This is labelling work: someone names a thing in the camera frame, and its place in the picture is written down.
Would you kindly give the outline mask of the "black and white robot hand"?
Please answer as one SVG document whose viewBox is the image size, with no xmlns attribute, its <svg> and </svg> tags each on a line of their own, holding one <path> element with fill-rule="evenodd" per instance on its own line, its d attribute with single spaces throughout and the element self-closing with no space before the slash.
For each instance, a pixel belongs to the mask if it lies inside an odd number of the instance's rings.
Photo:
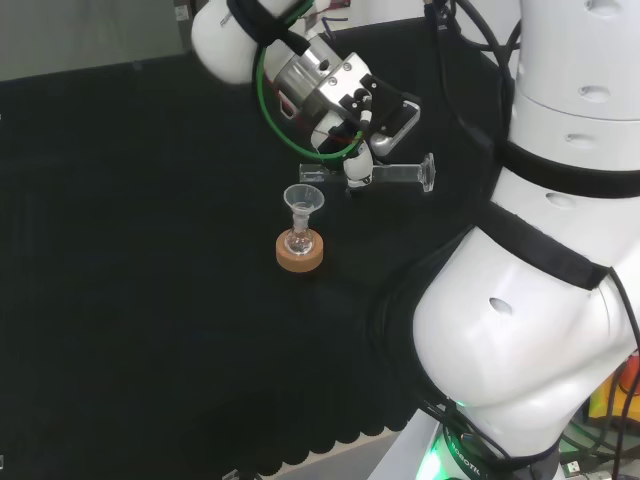
<svg viewBox="0 0 640 480">
<path fill-rule="evenodd" d="M 331 180 L 343 180 L 350 190 L 361 190 L 372 182 L 373 155 L 366 141 L 357 140 L 359 128 L 329 111 L 314 127 L 310 141 L 318 154 L 347 150 L 340 158 L 321 160 Z"/>
</svg>

